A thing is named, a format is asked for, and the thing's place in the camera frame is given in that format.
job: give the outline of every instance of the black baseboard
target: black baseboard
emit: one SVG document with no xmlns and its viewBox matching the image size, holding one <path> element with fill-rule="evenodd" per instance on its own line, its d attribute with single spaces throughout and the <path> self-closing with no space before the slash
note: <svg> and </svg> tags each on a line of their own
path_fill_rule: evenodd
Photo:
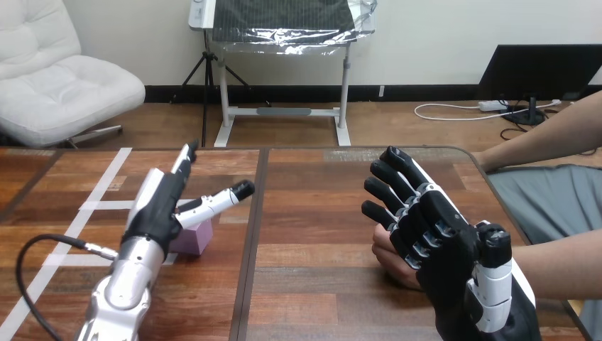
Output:
<svg viewBox="0 0 602 341">
<path fill-rule="evenodd" d="M 203 85 L 147 85 L 146 103 L 169 103 L 176 94 L 175 103 L 202 103 Z M 349 102 L 435 102 L 464 101 L 476 99 L 478 85 L 386 85 L 382 97 L 378 85 L 349 86 Z M 601 91 L 602 85 L 589 85 L 581 97 Z M 208 89 L 208 102 L 221 102 L 219 88 Z M 228 86 L 230 103 L 329 103 L 341 100 L 338 85 L 257 85 L 245 88 L 242 85 Z"/>
</svg>

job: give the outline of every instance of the wood grain tabletop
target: wood grain tabletop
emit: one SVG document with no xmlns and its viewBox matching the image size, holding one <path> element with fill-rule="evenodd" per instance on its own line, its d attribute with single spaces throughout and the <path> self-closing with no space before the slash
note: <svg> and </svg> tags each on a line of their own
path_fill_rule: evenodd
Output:
<svg viewBox="0 0 602 341">
<path fill-rule="evenodd" d="M 440 340 L 425 295 L 396 285 L 371 252 L 374 223 L 361 214 L 360 205 L 371 199 L 363 181 L 383 150 L 197 152 L 182 199 L 242 179 L 254 180 L 257 191 L 212 220 L 214 237 L 201 257 L 177 255 L 173 264 L 164 265 L 140 339 Z M 403 150 L 471 223 L 497 222 L 511 233 L 514 245 L 525 243 L 469 154 L 446 147 Z M 126 203 L 135 198 L 150 168 L 168 171 L 177 154 L 0 148 L 0 186 L 6 188 L 0 195 L 0 339 L 48 340 L 27 310 L 24 315 L 19 308 L 13 273 L 21 246 L 37 234 L 64 234 L 79 224 L 79 238 L 118 249 Z M 102 183 L 100 199 L 91 200 Z M 24 275 L 30 283 L 54 271 L 36 304 L 68 340 L 81 326 L 90 293 L 108 267 L 73 249 L 53 267 L 48 255 L 55 252 L 52 243 L 35 246 Z M 86 260 L 78 264 L 82 256 Z M 539 300 L 537 311 L 544 340 L 585 340 L 564 303 Z"/>
</svg>

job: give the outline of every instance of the cable connector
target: cable connector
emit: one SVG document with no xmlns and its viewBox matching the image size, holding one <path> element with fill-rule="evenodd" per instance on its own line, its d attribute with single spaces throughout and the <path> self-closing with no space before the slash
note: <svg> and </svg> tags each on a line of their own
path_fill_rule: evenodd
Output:
<svg viewBox="0 0 602 341">
<path fill-rule="evenodd" d="M 109 249 L 108 247 L 101 247 L 100 245 L 96 245 L 93 243 L 86 243 L 84 245 L 83 250 L 88 251 L 91 254 L 96 254 L 104 259 L 108 259 L 110 261 L 115 260 L 119 255 L 117 251 L 113 249 Z"/>
</svg>

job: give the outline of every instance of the computer monitor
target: computer monitor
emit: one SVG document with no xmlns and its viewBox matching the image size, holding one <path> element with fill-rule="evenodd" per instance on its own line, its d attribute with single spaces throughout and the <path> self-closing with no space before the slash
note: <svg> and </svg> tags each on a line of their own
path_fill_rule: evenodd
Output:
<svg viewBox="0 0 602 341">
<path fill-rule="evenodd" d="M 503 117 L 517 124 L 537 125 L 544 121 L 544 114 L 535 108 L 536 100 L 578 99 L 601 67 L 602 44 L 498 45 L 478 85 L 477 97 L 526 99 L 528 111 Z"/>
</svg>

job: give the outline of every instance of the purple cube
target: purple cube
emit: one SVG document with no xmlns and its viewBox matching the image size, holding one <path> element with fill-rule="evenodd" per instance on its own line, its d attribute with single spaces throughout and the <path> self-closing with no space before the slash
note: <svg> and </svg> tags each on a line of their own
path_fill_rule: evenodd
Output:
<svg viewBox="0 0 602 341">
<path fill-rule="evenodd" d="M 193 254 L 200 256 L 213 237 L 211 220 L 183 229 L 177 238 L 170 244 L 170 252 Z"/>
</svg>

